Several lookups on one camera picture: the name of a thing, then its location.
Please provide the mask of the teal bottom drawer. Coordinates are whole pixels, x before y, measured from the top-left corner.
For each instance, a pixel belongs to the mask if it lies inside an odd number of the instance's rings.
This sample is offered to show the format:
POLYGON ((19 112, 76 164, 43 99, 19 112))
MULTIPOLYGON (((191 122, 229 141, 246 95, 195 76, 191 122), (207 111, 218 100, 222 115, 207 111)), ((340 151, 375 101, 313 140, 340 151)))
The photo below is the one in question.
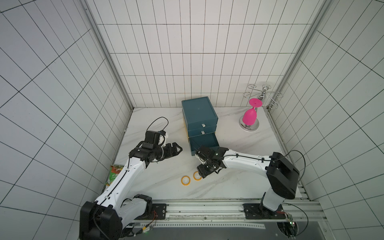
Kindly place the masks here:
POLYGON ((220 145, 216 137, 216 133, 210 133, 200 136, 195 136, 189 138, 189 144, 191 149, 191 155, 194 156, 196 151, 201 147, 205 146, 207 148, 217 150, 220 145))

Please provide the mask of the yellow tape roll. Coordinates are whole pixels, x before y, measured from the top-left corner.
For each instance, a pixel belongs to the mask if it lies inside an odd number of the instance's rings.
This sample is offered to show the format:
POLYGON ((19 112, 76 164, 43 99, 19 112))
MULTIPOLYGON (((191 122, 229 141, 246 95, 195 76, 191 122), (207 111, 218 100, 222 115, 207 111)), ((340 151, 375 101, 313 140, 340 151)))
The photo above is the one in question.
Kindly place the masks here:
POLYGON ((191 179, 189 176, 183 176, 181 178, 181 183, 183 186, 188 186, 191 183, 191 179))
POLYGON ((202 176, 199 174, 198 171, 194 172, 193 178, 195 181, 200 181, 202 179, 202 176))

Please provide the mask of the teal drawer cabinet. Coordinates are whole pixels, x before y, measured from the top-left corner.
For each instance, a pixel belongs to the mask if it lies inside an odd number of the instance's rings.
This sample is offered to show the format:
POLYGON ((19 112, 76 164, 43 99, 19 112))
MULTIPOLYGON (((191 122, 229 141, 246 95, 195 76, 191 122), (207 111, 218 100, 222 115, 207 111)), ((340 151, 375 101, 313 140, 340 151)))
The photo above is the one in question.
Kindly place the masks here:
POLYGON ((208 97, 195 98, 190 100, 182 101, 182 110, 184 116, 184 122, 197 122, 204 121, 208 119, 219 119, 216 111, 208 97))

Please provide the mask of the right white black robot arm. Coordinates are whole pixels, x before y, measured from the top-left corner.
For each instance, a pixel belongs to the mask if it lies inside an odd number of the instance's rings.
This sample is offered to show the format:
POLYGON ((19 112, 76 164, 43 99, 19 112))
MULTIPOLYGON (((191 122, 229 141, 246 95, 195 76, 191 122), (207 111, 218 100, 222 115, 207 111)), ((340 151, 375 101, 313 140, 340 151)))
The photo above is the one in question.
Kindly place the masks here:
POLYGON ((201 161, 197 167, 199 175, 204 179, 212 173, 218 174, 222 169, 236 169, 259 174, 269 181, 269 189, 259 204, 244 204, 246 219, 282 220, 284 200, 293 200, 299 183, 300 172, 281 153, 271 156, 254 156, 238 153, 228 148, 217 150, 201 146, 195 153, 201 161))

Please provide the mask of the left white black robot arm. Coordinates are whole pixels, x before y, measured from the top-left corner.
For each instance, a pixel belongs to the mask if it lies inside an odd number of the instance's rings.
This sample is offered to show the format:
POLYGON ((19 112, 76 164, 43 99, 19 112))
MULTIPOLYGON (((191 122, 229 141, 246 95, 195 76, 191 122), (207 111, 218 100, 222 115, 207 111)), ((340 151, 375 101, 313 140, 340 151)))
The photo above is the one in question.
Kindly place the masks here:
POLYGON ((104 192, 93 202, 85 202, 80 211, 81 240, 118 240, 133 237, 129 228, 136 218, 157 218, 152 198, 127 194, 135 179, 151 162, 160 162, 179 155, 182 147, 177 143, 166 143, 167 133, 146 131, 145 140, 130 151, 129 158, 121 172, 104 192))

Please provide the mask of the green snack bag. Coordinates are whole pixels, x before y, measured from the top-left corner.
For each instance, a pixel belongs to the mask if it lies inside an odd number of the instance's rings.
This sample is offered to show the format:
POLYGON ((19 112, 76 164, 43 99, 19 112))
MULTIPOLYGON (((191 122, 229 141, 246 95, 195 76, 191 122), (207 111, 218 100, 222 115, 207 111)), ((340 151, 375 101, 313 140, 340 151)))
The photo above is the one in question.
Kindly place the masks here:
POLYGON ((108 179, 106 182, 106 187, 109 187, 113 181, 116 179, 116 177, 120 174, 120 172, 123 170, 124 165, 111 165, 110 171, 108 175, 108 179))

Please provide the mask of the pink goblet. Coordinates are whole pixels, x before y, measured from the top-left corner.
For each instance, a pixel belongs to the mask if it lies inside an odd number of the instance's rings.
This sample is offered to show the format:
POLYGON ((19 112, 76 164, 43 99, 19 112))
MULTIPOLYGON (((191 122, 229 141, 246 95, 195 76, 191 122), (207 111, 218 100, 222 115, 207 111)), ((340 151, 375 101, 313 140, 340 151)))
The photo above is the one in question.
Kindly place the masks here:
POLYGON ((260 108, 263 105, 263 102, 259 99, 253 98, 249 100, 251 109, 247 110, 243 116, 243 123, 246 126, 254 125, 257 120, 257 108, 260 108))

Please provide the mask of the chrome glass rack stand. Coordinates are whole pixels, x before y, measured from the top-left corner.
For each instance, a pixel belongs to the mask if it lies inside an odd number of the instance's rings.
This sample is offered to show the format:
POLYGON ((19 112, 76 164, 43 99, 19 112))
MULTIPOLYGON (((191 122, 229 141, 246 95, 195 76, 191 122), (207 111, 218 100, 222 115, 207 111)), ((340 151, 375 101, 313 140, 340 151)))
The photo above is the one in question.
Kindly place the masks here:
MULTIPOLYGON (((263 102, 263 105, 260 108, 262 108, 263 106, 266 106, 267 110, 277 109, 279 107, 279 99, 281 99, 284 96, 280 92, 271 91, 272 87, 267 83, 264 83, 261 89, 258 89, 255 84, 248 84, 247 88, 252 91, 252 92, 245 92, 243 94, 243 97, 248 100, 248 103, 250 99, 253 99, 253 98, 259 99, 263 102)), ((257 108, 257 120, 254 125, 246 126, 242 121, 244 115, 239 119, 240 127, 243 130, 248 132, 253 132, 259 128, 260 122, 258 120, 258 109, 260 108, 257 108)))

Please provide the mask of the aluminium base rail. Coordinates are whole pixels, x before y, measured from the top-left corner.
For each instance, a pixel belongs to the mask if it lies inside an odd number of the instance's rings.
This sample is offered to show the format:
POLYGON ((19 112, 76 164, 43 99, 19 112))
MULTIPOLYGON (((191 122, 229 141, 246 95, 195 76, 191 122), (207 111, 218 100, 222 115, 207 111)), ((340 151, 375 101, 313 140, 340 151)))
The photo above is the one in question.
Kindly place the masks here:
POLYGON ((316 202, 296 199, 277 211, 262 209, 258 199, 159 200, 139 196, 116 207, 107 202, 86 202, 80 212, 81 240, 118 240, 142 236, 156 228, 253 228, 272 223, 278 237, 309 239, 310 233, 325 240, 335 238, 324 212, 316 202))

